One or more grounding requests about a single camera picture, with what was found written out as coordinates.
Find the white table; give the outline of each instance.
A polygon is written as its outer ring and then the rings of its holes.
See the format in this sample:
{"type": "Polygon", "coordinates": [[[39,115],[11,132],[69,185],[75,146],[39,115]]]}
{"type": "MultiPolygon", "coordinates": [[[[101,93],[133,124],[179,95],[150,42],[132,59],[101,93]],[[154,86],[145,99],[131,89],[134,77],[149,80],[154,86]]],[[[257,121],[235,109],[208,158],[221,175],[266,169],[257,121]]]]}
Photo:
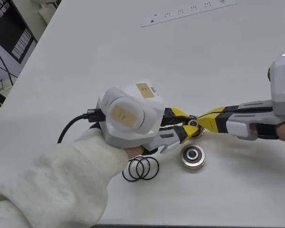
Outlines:
{"type": "MultiPolygon", "coordinates": [[[[238,5],[141,28],[142,18],[190,0],[64,0],[0,111],[2,176],[56,143],[113,85],[150,78],[189,114],[270,99],[266,73],[285,52],[285,1],[238,5]]],[[[64,141],[89,124],[75,124],[64,141]]],[[[206,133],[207,165],[158,156],[159,175],[109,185],[102,224],[285,227],[285,143],[206,133]]]]}

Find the fuzzy white sweater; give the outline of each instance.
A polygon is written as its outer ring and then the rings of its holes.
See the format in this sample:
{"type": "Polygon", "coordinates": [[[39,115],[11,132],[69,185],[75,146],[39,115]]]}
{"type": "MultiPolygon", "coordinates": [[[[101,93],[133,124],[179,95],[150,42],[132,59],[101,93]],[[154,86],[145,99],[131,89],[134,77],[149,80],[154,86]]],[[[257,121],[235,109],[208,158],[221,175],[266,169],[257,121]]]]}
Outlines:
{"type": "Polygon", "coordinates": [[[91,129],[58,144],[29,168],[0,182],[0,228],[89,228],[107,204],[107,185],[127,165],[124,150],[91,129]]]}

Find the electrical outlet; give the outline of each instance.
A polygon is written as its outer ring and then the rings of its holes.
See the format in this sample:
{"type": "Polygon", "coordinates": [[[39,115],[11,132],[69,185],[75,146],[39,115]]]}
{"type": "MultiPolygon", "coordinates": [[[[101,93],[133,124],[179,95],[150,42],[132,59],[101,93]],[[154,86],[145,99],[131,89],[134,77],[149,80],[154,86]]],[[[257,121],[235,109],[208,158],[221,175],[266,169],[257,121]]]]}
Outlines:
{"type": "Polygon", "coordinates": [[[190,6],[176,7],[171,10],[163,10],[146,16],[142,20],[142,27],[155,25],[169,20],[183,18],[197,13],[207,12],[226,6],[232,6],[237,3],[236,0],[199,0],[190,6]]]}
{"type": "Polygon", "coordinates": [[[208,2],[205,2],[204,5],[205,5],[205,8],[209,8],[209,7],[211,7],[211,2],[209,2],[209,1],[208,1],[208,2]]]}
{"type": "Polygon", "coordinates": [[[191,11],[196,11],[196,10],[198,10],[197,6],[195,6],[195,5],[191,6],[191,11]]]}
{"type": "Polygon", "coordinates": [[[184,10],[183,10],[183,9],[179,9],[179,10],[177,11],[177,14],[178,14],[178,15],[183,14],[183,13],[184,13],[184,10]]]}
{"type": "Polygon", "coordinates": [[[171,13],[165,13],[165,18],[171,17],[171,13]]]}

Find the black strap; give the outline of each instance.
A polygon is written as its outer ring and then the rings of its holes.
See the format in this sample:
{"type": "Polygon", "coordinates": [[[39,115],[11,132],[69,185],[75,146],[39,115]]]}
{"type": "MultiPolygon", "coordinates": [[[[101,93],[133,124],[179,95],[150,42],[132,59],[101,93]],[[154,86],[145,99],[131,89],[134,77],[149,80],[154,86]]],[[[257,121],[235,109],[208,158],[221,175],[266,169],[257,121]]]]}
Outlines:
{"type": "Polygon", "coordinates": [[[148,151],[146,148],[143,148],[142,156],[152,155],[158,151],[158,148],[148,151]]]}
{"type": "Polygon", "coordinates": [[[275,125],[258,123],[256,124],[256,131],[260,139],[279,139],[279,136],[276,134],[275,125]]]}

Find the sticker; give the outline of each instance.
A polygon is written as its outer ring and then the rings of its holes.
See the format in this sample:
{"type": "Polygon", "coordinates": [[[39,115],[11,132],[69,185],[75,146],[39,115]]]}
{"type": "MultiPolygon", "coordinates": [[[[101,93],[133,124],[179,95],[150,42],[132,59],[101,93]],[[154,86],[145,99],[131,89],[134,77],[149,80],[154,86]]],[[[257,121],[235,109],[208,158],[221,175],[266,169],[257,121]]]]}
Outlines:
{"type": "Polygon", "coordinates": [[[112,109],[110,116],[128,128],[132,128],[137,120],[134,114],[118,105],[112,109]]]}
{"type": "Polygon", "coordinates": [[[139,91],[141,92],[142,96],[144,98],[152,98],[154,97],[153,92],[151,91],[151,89],[149,88],[147,83],[139,83],[136,84],[137,88],[139,89],[139,91]]]}

